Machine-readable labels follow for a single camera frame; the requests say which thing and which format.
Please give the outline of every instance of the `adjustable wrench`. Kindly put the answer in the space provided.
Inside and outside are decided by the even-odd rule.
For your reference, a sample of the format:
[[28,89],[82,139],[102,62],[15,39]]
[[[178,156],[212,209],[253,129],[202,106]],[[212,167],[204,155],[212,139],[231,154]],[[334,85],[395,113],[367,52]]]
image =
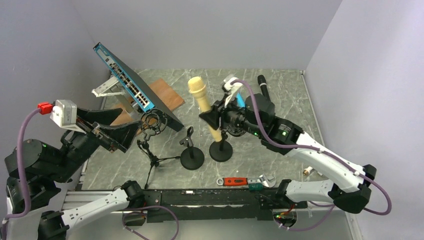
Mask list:
[[223,177],[216,180],[216,184],[220,186],[243,186],[256,183],[262,184],[266,188],[272,188],[276,185],[276,178],[262,174],[258,178]]

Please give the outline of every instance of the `black round base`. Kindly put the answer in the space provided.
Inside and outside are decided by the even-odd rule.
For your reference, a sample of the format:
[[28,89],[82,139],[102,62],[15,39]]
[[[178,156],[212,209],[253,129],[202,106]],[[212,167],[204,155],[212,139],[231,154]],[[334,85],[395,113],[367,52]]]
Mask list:
[[202,150],[197,147],[193,147],[194,158],[191,158],[189,151],[189,148],[186,148],[184,151],[182,151],[180,156],[181,165],[185,169],[196,170],[200,168],[205,162],[205,155],[203,154]]
[[233,147],[227,141],[224,141],[224,146],[220,150],[220,142],[214,141],[209,147],[210,157],[217,162],[225,162],[231,158],[233,155]]

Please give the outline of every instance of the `wooden board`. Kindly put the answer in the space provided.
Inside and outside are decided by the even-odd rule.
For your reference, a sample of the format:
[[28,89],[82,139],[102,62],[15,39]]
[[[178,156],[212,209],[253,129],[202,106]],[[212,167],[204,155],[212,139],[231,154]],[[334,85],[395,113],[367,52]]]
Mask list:
[[[184,104],[184,99],[180,95],[178,95],[178,93],[176,93],[162,78],[159,78],[148,86],[171,111],[174,111],[176,108]],[[134,99],[132,97],[129,97],[128,102],[133,103]],[[123,109],[123,111],[121,115],[119,115],[115,119],[115,121],[112,122],[111,125],[126,124],[138,120],[132,119],[130,117],[127,111],[125,111],[125,108],[122,103],[116,104],[115,106],[113,106],[113,108],[121,108]]]

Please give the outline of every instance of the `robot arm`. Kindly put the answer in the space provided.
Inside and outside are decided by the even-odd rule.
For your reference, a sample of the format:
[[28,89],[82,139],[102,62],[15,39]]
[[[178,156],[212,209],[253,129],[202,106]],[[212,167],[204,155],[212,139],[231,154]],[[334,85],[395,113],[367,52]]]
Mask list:
[[136,181],[127,181],[109,195],[78,208],[44,212],[39,221],[38,239],[65,240],[82,226],[109,213],[142,206],[144,202],[140,185]]
[[[28,139],[22,145],[22,163],[26,175],[26,184],[28,186],[31,208],[30,212],[20,218],[10,218],[3,221],[6,224],[8,239],[31,239],[33,234],[22,237],[22,226],[26,226],[28,232],[37,230],[40,222],[40,216],[46,210],[50,199],[61,190],[56,187],[55,182],[67,183],[71,176],[87,161],[93,152],[102,146],[111,153],[116,150],[126,152],[130,147],[137,130],[141,127],[141,121],[134,121],[126,124],[110,126],[110,124],[121,114],[122,109],[108,110],[85,110],[78,108],[70,100],[57,100],[54,104],[47,104],[51,107],[49,111],[50,118],[61,128],[67,129],[60,139],[62,147],[55,148],[47,143],[36,139]],[[9,172],[7,179],[6,192],[9,214],[19,214],[25,209],[24,190],[21,189],[22,183],[19,179],[17,164],[17,149],[5,158],[5,165]],[[122,207],[122,201],[114,203]],[[92,214],[103,211],[107,212],[111,205],[104,203],[99,209],[88,214],[88,220]],[[65,219],[70,226],[80,226],[81,217],[75,219]]]
[[[280,148],[274,146],[267,141],[260,131],[253,111],[253,100],[250,96],[246,99],[246,107],[244,108],[238,107],[235,101],[229,102],[229,100],[234,99],[234,94],[237,94],[240,88],[238,84],[231,83],[234,80],[237,80],[237,78],[231,77],[225,81],[223,99],[216,101],[210,111],[201,113],[199,117],[214,129],[233,129],[250,133],[258,137],[261,144],[266,146],[267,149],[284,156],[300,159],[329,178],[329,180],[313,182],[285,179],[279,185],[278,197],[285,198],[293,203],[301,201],[334,203],[346,212],[354,214],[361,212],[370,200],[371,190],[369,189],[370,183],[360,175],[373,180],[377,171],[375,167],[371,165],[360,166],[339,157],[316,142],[300,126],[287,119],[275,116],[274,104],[262,94],[257,93],[254,97],[259,110],[260,121],[267,136],[273,142],[280,145],[312,146],[319,151],[302,147]],[[328,152],[339,157],[355,172],[322,152]]]

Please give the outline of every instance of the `gray marble surface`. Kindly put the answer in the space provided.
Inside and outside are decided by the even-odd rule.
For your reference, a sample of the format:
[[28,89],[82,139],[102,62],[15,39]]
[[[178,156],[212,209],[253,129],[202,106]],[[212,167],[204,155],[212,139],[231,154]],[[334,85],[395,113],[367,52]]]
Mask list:
[[[152,170],[149,188],[218,188],[216,180],[224,177],[254,178],[261,174],[275,176],[277,184],[282,179],[296,181],[319,181],[324,178],[315,171],[308,177],[302,175],[307,166],[297,159],[282,156],[267,150],[260,141],[249,134],[228,138],[233,147],[233,156],[226,162],[216,162],[209,156],[209,146],[213,142],[207,124],[200,120],[197,102],[188,92],[187,82],[190,78],[201,76],[207,85],[209,101],[213,103],[223,96],[220,87],[223,79],[234,74],[250,83],[255,93],[261,90],[257,84],[257,76],[264,75],[271,100],[275,103],[275,114],[293,121],[315,140],[321,142],[316,120],[308,99],[304,82],[299,70],[280,69],[145,69],[137,70],[148,84],[164,79],[184,100],[185,103],[174,113],[188,128],[194,127],[192,140],[200,148],[205,161],[197,170],[187,170],[179,160],[167,160]],[[241,91],[243,99],[248,95],[246,89]],[[116,98],[108,97],[105,108],[117,103]],[[185,149],[179,141],[186,131],[175,132],[166,129],[149,141],[151,151],[159,158],[178,156]],[[142,153],[135,140],[126,153],[117,151],[109,153],[99,148],[89,159],[83,190],[110,190],[127,180],[136,180],[144,186],[150,168],[149,159]]]

